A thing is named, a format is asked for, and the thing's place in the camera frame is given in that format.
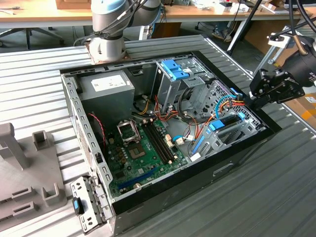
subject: metal table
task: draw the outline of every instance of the metal table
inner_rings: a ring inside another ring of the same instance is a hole
[[[131,57],[200,50],[247,92],[251,75],[202,36],[131,41]],[[0,54],[0,123],[16,138],[45,129],[53,134],[68,203],[0,236],[83,236],[69,183],[88,173],[68,117],[58,70],[89,65],[84,47]],[[315,136],[277,104],[265,111],[283,128],[242,167],[164,210],[121,237],[314,236]],[[91,237],[106,236],[104,228]]]

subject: blue drive bay latch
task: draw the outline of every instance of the blue drive bay latch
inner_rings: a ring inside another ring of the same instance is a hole
[[[181,66],[178,65],[174,60],[164,60],[161,62],[162,66],[165,68],[165,70],[171,74],[172,78],[174,80],[181,80],[189,78],[190,75],[185,73]]]

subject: green motherboard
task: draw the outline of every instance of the green motherboard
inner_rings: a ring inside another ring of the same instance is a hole
[[[167,143],[165,139],[167,132],[163,124],[156,120],[151,126],[156,129],[163,142]],[[118,197],[188,163],[176,147],[168,148],[173,160],[165,162],[154,148],[156,141],[150,139],[148,133],[144,131],[144,125],[136,124],[136,127],[141,139],[139,143],[129,143],[127,146],[124,146],[117,129],[107,133],[109,142],[107,163],[113,176],[113,181],[110,183],[113,197]]]

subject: ram slot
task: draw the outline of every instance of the ram slot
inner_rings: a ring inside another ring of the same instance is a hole
[[[160,134],[156,131],[156,127],[152,124],[145,125],[143,127],[144,132],[150,139],[150,142],[154,146],[154,149],[158,153],[163,164],[168,164],[170,160],[173,160],[173,155],[169,148],[166,146],[164,140]]]

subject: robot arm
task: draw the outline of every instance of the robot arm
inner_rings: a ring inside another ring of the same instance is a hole
[[[95,37],[90,53],[99,61],[117,61],[125,55],[123,30],[150,25],[160,17],[161,0],[92,0]]]
[[[316,83],[316,42],[311,38],[303,38],[303,42],[306,55],[295,52],[273,75],[265,69],[256,73],[250,84],[250,96],[244,99],[245,104],[260,109],[267,103],[280,104],[305,95],[303,87]]]

